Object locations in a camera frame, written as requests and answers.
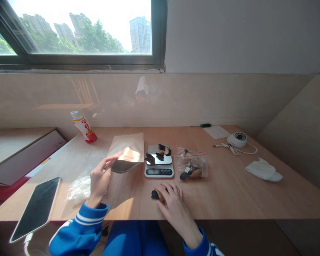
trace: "smartphone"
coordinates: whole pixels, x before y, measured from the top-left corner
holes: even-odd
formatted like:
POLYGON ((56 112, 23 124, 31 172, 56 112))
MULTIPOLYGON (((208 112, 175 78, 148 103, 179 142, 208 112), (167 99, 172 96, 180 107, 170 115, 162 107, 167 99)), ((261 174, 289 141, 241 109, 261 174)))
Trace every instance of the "smartphone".
POLYGON ((59 184, 60 177, 57 177, 35 187, 24 213, 13 231, 10 243, 17 242, 29 233, 46 226, 50 221, 59 184))

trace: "window frame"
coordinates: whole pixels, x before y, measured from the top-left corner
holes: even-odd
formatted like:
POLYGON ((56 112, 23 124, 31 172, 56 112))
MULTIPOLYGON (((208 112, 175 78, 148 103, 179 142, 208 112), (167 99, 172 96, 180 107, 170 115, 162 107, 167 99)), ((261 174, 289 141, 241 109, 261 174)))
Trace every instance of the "window frame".
POLYGON ((0 0, 0 33, 17 54, 0 55, 0 69, 161 71, 165 68, 167 0, 151 0, 151 20, 152 55, 29 54, 37 46, 8 1, 0 0))

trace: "hand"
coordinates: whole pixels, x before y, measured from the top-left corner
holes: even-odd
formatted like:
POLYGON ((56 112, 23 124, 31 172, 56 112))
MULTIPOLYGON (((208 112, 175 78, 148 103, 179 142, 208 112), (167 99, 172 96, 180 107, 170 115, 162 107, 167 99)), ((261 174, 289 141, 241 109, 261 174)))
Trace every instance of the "hand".
POLYGON ((90 197, 85 202, 85 205, 90 208, 97 208, 103 200, 103 197, 107 191, 110 175, 111 166, 118 159, 117 156, 111 156, 104 158, 95 169, 90 173, 90 197))
POLYGON ((188 209, 184 204, 183 190, 172 183, 160 183, 167 188, 168 192, 162 186, 155 186, 164 196, 166 204, 160 200, 156 203, 168 222, 181 235, 186 245, 191 249, 197 248, 203 240, 198 226, 191 217, 188 209))

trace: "blue pants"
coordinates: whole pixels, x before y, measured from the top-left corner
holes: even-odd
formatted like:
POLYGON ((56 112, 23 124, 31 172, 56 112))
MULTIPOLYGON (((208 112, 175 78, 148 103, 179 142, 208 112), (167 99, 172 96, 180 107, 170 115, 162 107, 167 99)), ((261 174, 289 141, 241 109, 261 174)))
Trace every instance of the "blue pants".
POLYGON ((103 256, 170 255, 156 220, 114 221, 103 256))

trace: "jacket sleeve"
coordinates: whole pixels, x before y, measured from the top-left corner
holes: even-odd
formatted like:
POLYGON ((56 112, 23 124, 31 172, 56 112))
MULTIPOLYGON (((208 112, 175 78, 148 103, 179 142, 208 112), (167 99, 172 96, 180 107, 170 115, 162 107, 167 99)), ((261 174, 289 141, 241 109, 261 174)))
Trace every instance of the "jacket sleeve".
POLYGON ((187 247, 185 241, 183 242, 186 256, 224 256, 215 244, 210 243, 209 240, 207 240, 203 229, 199 228, 199 230, 203 235, 203 240, 197 248, 191 250, 187 247))
POLYGON ((107 212, 105 204, 92 209, 83 203, 76 218, 65 222, 51 238, 50 253, 53 256, 89 255, 101 238, 102 222, 107 212))

